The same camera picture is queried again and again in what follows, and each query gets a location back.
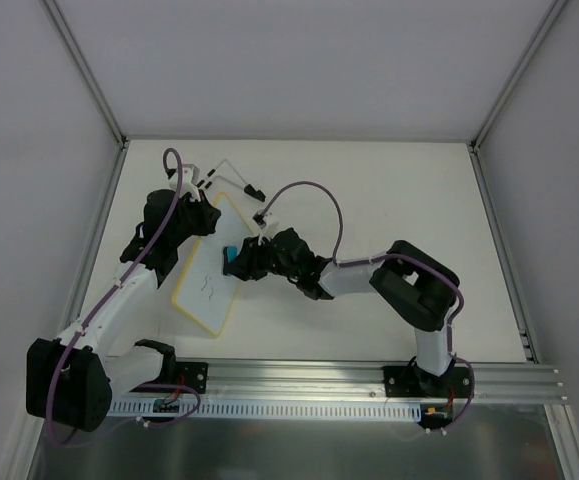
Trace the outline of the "blue bone shaped eraser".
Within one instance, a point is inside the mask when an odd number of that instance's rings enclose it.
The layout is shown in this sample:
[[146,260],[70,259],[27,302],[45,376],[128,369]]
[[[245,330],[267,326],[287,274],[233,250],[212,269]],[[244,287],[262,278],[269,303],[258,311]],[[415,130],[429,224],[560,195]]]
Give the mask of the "blue bone shaped eraser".
[[222,249],[222,274],[235,276],[240,274],[241,268],[237,262],[238,249],[236,246],[225,246]]

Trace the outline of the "yellow framed small whiteboard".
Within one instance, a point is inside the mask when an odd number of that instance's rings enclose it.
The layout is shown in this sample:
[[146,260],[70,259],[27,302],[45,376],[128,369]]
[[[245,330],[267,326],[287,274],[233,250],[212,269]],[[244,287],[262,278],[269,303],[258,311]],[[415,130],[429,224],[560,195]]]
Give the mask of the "yellow framed small whiteboard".
[[223,249],[238,252],[252,230],[232,199],[220,192],[221,212],[214,234],[199,237],[172,294],[172,305],[214,337],[220,335],[235,299],[239,280],[223,274]]

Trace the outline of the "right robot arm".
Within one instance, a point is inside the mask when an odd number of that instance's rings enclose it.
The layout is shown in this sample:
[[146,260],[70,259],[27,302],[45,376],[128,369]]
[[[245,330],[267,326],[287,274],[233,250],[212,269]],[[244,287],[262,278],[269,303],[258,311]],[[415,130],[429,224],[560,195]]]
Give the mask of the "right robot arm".
[[409,380],[425,395],[449,393],[456,360],[449,325],[464,306],[457,275],[404,240],[372,258],[337,262],[315,254],[293,228],[247,237],[222,249],[222,274],[258,281],[285,278],[307,298],[334,300],[353,294],[379,295],[414,328],[416,359]]

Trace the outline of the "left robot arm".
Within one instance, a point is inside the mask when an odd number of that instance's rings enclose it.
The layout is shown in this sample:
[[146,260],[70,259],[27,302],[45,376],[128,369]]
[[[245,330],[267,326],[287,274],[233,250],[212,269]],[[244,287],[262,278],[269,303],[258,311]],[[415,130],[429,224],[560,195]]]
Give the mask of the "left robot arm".
[[139,304],[157,292],[177,264],[180,245],[214,234],[220,215],[204,193],[160,189],[148,194],[143,220],[106,292],[55,339],[38,338],[28,349],[28,414],[92,432],[126,393],[145,383],[156,391],[174,385],[174,347],[143,339],[118,358],[109,352]]

